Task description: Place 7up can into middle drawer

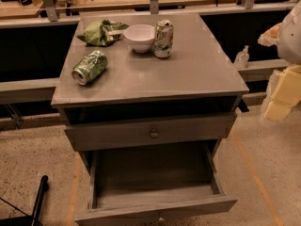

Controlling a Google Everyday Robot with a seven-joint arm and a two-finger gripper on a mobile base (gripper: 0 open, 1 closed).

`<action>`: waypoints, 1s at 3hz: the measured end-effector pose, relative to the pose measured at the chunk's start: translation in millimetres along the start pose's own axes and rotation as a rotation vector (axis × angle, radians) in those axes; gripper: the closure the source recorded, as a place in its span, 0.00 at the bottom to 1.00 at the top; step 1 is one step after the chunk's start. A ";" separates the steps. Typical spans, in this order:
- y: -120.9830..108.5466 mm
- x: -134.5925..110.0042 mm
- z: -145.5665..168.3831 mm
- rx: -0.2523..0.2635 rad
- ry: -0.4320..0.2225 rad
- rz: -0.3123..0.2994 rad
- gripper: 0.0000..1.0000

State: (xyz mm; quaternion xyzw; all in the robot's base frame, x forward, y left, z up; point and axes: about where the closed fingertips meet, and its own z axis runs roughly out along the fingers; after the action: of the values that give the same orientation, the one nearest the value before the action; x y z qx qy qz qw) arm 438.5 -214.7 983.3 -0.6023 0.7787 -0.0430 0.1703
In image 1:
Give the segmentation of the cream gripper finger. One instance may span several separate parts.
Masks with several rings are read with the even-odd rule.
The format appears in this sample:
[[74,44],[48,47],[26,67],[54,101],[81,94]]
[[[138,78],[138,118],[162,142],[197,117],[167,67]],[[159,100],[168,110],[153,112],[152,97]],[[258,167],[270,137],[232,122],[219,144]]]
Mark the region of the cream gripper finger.
[[270,47],[272,45],[277,45],[280,27],[281,27],[281,23],[278,23],[272,26],[270,29],[266,30],[258,38],[258,44],[267,47]]

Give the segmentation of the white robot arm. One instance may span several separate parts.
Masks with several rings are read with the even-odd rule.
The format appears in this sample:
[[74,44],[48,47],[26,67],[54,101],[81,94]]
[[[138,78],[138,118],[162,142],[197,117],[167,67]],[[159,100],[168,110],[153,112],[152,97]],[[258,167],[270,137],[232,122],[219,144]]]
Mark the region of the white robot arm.
[[258,38],[258,44],[277,47],[281,59],[291,64],[301,64],[301,1],[284,20],[265,31]]

